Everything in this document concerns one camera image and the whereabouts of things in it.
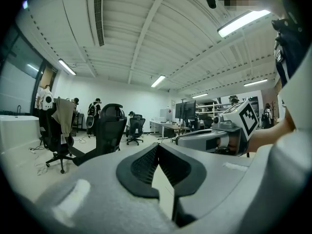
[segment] chair base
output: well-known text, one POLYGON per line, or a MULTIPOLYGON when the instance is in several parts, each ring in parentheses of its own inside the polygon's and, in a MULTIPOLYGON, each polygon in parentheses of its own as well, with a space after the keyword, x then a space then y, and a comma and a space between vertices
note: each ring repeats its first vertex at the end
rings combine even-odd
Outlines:
POLYGON ((142 139, 138 139, 138 138, 128 138, 127 139, 127 145, 129 145, 130 142, 134 141, 137 145, 138 145, 138 141, 142 141, 142 143, 144 142, 142 139))
POLYGON ((65 155, 60 155, 60 154, 53 153, 53 158, 48 160, 48 161, 46 161, 45 164, 46 164, 47 167, 50 167, 49 163, 57 161, 57 160, 60 160, 60 166, 62 168, 62 170, 60 172, 63 174, 63 173, 65 173, 64 167, 63 167, 63 159, 73 160, 73 158, 71 158, 71 157, 67 157, 65 155))

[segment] white floor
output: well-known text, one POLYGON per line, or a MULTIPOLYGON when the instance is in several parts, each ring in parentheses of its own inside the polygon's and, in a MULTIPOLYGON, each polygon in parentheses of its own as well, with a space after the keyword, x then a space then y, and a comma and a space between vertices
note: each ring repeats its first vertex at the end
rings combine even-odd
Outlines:
MULTIPOLYGON (((161 140, 157 140, 157 137, 157 135, 143 135, 144 142, 140 142, 139 146, 137 146, 135 142, 126 145, 126 137, 123 136, 120 143, 121 152, 127 150, 143 150, 154 142, 161 142, 161 140)), ((96 147, 96 138, 88 138, 85 132, 79 132, 74 137, 74 140, 74 147, 84 153, 96 147)), ((32 202, 35 202, 48 187, 66 178, 77 169, 77 166, 71 160, 63 161, 64 174, 60 173, 60 161, 52 162, 50 168, 47 169, 45 162, 53 157, 52 152, 48 149, 36 150, 35 154, 29 151, 29 148, 35 148, 39 144, 40 141, 35 141, 31 144, 1 153, 1 165, 5 168, 12 188, 32 202)), ((160 207, 171 218, 174 190, 160 167, 155 172, 152 187, 159 190, 160 207)))

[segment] ceiling light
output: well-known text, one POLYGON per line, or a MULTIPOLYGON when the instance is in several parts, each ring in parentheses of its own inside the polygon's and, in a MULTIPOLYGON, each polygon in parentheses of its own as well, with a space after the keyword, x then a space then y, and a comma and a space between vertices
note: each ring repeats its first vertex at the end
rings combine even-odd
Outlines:
POLYGON ((164 80, 166 77, 165 76, 160 76, 151 86, 152 88, 155 88, 162 80, 164 80))
POLYGON ((251 11, 247 14, 243 14, 239 18, 234 19, 232 22, 227 23, 218 29, 218 33, 221 37, 226 37, 228 34, 234 32, 235 30, 245 26, 246 24, 255 21, 261 17, 266 16, 270 12, 267 10, 261 11, 251 11))
POLYGON ((72 75, 76 75, 76 73, 62 59, 59 59, 58 62, 62 64, 62 66, 66 68, 72 75))
POLYGON ((194 97, 192 97, 192 98, 195 99, 195 98, 202 97, 202 96, 206 96, 206 95, 208 95, 208 94, 202 94, 202 95, 199 95, 199 96, 194 96, 194 97))
POLYGON ((258 83, 263 83, 263 82, 265 82, 265 81, 267 81, 267 80, 268 80, 268 79, 263 79, 263 80, 259 80, 259 81, 247 83, 247 84, 244 84, 244 86, 247 87, 247 86, 255 85, 255 84, 258 84, 258 83))
POLYGON ((31 67, 32 69, 36 70, 37 72, 39 71, 37 68, 33 67, 32 65, 28 64, 28 67, 31 67))
POLYGON ((27 0, 25 0, 25 1, 23 2, 23 8, 24 8, 24 9, 27 9, 27 8, 28 8, 28 2, 27 2, 27 0))

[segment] ceiling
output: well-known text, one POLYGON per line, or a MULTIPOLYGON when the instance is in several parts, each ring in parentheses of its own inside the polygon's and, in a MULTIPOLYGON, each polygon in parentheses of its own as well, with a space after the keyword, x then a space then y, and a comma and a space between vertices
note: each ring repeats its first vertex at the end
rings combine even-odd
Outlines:
POLYGON ((105 45, 81 47, 62 0, 28 4, 21 13, 34 44, 54 64, 59 58, 75 64, 77 76, 150 87, 165 75, 157 89, 189 96, 229 93, 276 76, 272 14, 223 39, 217 29, 244 12, 227 11, 221 2, 213 10, 206 0, 103 0, 105 45))

